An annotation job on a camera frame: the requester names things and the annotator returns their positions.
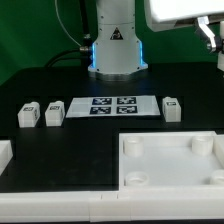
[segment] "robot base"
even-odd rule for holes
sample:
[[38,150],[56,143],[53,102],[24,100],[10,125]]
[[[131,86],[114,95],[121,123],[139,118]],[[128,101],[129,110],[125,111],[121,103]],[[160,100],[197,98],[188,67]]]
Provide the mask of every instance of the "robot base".
[[102,81],[131,81],[139,78],[146,77],[148,74],[148,65],[145,64],[144,67],[140,68],[138,71],[133,72],[131,74],[103,74],[100,72],[89,71],[89,77],[94,79],[99,79]]

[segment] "white block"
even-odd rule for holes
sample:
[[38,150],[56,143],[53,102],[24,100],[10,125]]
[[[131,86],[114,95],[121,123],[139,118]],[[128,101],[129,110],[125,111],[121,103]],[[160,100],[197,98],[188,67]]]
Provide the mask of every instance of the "white block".
[[24,104],[18,113],[20,128],[35,127],[40,118],[40,105],[37,102]]
[[65,117],[65,107],[64,103],[57,101],[55,103],[50,103],[46,112],[46,125],[50,126],[61,126]]
[[218,69],[224,71],[224,54],[218,54]]
[[181,107],[176,98],[166,97],[163,99],[163,114],[166,122],[181,121]]
[[5,170],[12,158],[12,147],[10,141],[0,141],[0,175]]

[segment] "round hole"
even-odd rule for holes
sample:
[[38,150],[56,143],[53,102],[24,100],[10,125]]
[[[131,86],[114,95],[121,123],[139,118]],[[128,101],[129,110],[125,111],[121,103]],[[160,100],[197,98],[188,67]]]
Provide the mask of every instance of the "round hole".
[[149,184],[149,176],[144,172],[132,172],[125,178],[126,186],[142,187]]

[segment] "black tabletop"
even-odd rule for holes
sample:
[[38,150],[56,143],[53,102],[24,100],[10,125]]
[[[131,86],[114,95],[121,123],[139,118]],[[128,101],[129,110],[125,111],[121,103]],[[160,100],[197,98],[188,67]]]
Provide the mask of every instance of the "black tabletop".
[[[155,95],[176,97],[180,123],[161,116],[65,119],[46,127],[50,102],[73,97]],[[36,101],[41,118],[35,128],[19,128],[17,113]],[[123,132],[214,130],[224,133],[224,78],[215,63],[153,64],[146,77],[102,82],[86,69],[30,68],[0,87],[0,139],[10,139],[14,157],[0,177],[0,193],[118,189],[118,137]]]

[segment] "white plastic part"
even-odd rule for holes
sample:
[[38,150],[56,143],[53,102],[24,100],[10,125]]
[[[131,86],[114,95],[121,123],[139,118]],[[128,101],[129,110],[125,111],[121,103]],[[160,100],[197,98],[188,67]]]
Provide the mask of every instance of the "white plastic part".
[[46,112],[46,125],[50,126],[61,126],[65,117],[65,107],[64,103],[57,101],[55,103],[50,103]]
[[166,122],[181,121],[181,107],[176,98],[166,97],[163,99],[163,114]]
[[223,170],[216,170],[212,174],[210,183],[224,186],[224,169]]
[[[131,136],[144,139],[143,156],[124,154]],[[211,154],[192,153],[195,136],[214,138]],[[0,194],[0,222],[224,219],[224,135],[123,133],[119,156],[118,191]]]
[[12,146],[10,141],[0,141],[0,176],[12,159]]
[[[220,36],[224,39],[224,21],[220,23]],[[222,52],[218,55],[218,68],[224,71],[224,54]]]
[[[176,29],[194,25],[194,20],[201,16],[223,13],[223,0],[145,0],[147,25],[153,31]],[[215,22],[223,17],[214,17]]]
[[201,156],[207,156],[213,150],[213,137],[212,136],[195,136],[192,139],[192,151]]
[[127,137],[124,140],[124,153],[127,156],[139,157],[144,154],[143,138],[141,137]]
[[128,80],[147,69],[142,43],[135,34],[135,0],[96,0],[98,38],[93,44],[90,75],[112,80]]
[[160,115],[155,96],[73,98],[66,117],[144,115]]
[[40,118],[40,105],[37,102],[25,104],[18,113],[20,128],[35,127]]

